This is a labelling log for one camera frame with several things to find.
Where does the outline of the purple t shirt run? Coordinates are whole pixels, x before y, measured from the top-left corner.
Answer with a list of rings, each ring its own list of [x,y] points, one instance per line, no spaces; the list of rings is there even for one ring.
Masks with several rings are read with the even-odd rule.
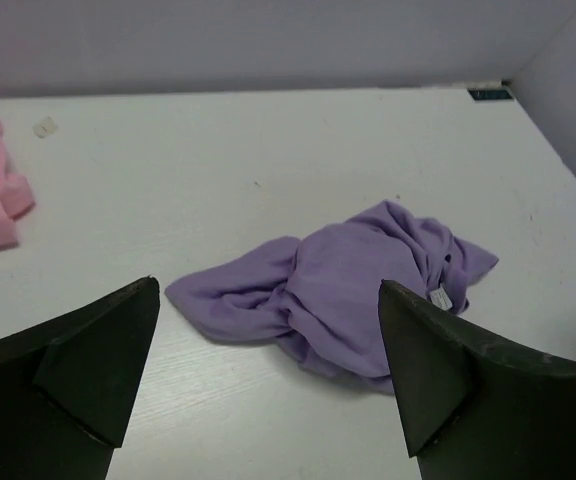
[[[206,338],[274,342],[302,368],[393,390],[378,299],[393,280],[453,314],[497,257],[432,218],[381,202],[305,238],[268,241],[243,256],[175,280],[172,305]]]

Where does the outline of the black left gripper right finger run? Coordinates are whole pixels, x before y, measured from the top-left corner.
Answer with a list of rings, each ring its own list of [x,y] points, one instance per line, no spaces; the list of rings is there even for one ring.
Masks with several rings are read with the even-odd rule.
[[[576,479],[576,361],[492,333],[390,280],[379,322],[425,479]]]

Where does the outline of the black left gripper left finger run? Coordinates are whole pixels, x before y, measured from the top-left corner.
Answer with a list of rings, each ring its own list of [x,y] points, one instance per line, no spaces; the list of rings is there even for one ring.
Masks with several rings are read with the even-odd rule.
[[[159,310],[159,283],[144,277],[0,339],[0,479],[106,477]]]

